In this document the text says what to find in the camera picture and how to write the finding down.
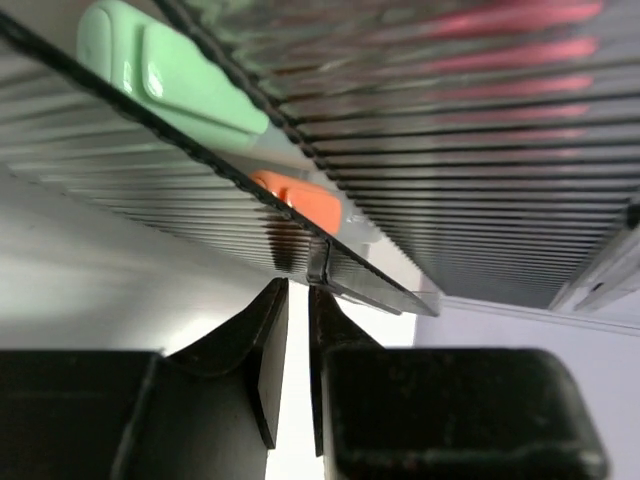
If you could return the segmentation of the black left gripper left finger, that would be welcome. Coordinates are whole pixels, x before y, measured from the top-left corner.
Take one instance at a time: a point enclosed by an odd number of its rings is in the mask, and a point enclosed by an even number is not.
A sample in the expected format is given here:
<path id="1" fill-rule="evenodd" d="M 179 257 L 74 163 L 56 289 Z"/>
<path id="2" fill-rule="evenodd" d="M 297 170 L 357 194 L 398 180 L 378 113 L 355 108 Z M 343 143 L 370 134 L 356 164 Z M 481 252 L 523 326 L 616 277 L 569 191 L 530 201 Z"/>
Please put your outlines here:
<path id="1" fill-rule="evenodd" d="M 165 356 L 5 350 L 5 479 L 261 479 L 278 431 L 289 284 Z"/>

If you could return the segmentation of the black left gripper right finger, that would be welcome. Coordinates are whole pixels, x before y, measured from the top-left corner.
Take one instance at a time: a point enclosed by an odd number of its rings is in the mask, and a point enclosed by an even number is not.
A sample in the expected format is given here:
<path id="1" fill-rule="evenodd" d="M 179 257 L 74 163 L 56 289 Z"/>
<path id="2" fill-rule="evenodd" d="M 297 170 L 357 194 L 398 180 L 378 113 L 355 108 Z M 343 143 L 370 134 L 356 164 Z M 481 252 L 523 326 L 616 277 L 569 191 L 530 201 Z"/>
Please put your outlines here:
<path id="1" fill-rule="evenodd" d="M 329 479 L 605 479 L 574 376 L 536 348 L 386 348 L 308 294 L 315 453 Z"/>

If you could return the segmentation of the orange capped highlighter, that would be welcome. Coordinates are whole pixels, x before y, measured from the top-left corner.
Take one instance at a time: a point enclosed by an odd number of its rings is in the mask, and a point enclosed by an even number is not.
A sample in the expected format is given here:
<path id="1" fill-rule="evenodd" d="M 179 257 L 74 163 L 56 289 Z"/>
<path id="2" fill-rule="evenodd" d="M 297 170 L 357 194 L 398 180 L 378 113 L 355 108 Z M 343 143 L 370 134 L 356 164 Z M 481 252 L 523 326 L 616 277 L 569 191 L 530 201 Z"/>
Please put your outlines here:
<path id="1" fill-rule="evenodd" d="M 343 243 L 371 245 L 381 239 L 377 228 L 337 191 L 270 170 L 254 171 L 250 178 Z"/>

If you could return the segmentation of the green capped highlighter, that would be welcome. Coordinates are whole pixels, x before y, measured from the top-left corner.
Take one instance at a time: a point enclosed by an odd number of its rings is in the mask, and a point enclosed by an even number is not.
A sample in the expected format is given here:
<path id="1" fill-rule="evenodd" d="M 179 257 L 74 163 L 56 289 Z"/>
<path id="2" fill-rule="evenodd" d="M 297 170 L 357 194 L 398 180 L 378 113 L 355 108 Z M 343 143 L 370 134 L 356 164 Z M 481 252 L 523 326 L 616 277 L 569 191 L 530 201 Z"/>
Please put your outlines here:
<path id="1" fill-rule="evenodd" d="M 96 1 L 84 11 L 76 57 L 204 147 L 292 168 L 313 167 L 193 41 L 124 1 Z"/>

